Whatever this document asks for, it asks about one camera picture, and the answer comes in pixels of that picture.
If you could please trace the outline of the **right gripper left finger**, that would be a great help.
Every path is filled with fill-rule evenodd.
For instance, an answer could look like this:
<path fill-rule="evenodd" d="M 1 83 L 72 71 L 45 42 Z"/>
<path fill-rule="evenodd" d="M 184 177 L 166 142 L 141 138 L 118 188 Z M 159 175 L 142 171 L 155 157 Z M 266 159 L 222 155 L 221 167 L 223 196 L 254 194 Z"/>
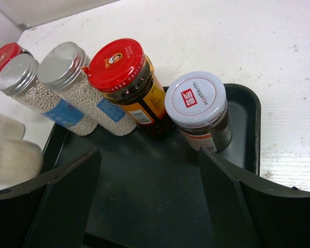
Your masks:
<path fill-rule="evenodd" d="M 81 247 L 101 160 L 93 149 L 0 190 L 0 247 Z"/>

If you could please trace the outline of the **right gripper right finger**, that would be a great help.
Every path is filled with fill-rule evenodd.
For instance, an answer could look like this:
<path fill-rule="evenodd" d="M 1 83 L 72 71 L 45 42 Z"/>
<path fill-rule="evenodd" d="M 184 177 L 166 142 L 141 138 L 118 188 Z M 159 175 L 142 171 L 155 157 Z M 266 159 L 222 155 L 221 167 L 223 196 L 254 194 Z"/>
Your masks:
<path fill-rule="evenodd" d="M 264 179 L 201 148 L 198 164 L 218 247 L 310 247 L 310 192 Z"/>

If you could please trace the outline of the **small jar pink label lid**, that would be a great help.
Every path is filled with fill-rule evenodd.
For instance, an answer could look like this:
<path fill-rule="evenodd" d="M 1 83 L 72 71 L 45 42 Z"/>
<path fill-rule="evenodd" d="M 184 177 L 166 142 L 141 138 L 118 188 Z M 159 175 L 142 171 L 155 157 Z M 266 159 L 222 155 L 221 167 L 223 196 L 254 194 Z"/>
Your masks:
<path fill-rule="evenodd" d="M 166 91 L 165 109 L 196 151 L 200 147 L 221 151 L 232 138 L 225 86 L 210 72 L 177 78 Z"/>

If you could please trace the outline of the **peppercorn bottle blue label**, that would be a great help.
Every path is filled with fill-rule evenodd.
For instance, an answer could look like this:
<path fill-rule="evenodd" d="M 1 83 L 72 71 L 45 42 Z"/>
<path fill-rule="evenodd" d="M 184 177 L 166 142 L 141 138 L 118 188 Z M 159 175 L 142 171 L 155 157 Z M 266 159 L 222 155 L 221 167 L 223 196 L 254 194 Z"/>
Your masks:
<path fill-rule="evenodd" d="M 27 54 L 13 58 L 0 72 L 0 91 L 79 136 L 91 134 L 97 123 L 40 83 L 38 66 Z"/>

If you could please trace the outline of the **peppercorn bottle silver cap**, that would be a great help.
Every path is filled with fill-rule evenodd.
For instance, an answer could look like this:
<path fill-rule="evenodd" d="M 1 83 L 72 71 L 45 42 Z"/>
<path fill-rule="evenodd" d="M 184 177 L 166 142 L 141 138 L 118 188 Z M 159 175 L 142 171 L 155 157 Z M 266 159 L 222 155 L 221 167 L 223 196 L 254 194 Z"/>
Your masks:
<path fill-rule="evenodd" d="M 90 58 L 81 47 L 74 42 L 64 42 L 43 59 L 38 80 L 112 134 L 131 133 L 136 128 L 135 121 L 88 82 L 82 68 L 89 64 Z"/>

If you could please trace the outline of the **orange sauce jar red lid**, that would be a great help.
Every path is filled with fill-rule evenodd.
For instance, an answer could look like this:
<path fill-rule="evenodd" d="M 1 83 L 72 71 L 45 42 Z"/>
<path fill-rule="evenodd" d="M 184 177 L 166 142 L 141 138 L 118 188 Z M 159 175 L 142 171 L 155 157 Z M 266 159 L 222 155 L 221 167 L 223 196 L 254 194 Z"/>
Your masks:
<path fill-rule="evenodd" d="M 145 134 L 162 137 L 173 129 L 175 124 L 164 105 L 165 90 L 136 40 L 121 38 L 108 43 L 82 70 L 90 85 L 121 107 Z"/>

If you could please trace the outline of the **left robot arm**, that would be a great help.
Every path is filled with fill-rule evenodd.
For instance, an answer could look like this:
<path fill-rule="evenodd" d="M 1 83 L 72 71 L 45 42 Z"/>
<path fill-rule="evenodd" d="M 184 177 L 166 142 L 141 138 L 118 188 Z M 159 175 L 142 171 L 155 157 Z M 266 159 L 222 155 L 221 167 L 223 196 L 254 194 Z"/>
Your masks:
<path fill-rule="evenodd" d="M 39 175 L 41 148 L 23 139 L 24 125 L 0 114 L 0 184 L 18 184 Z"/>

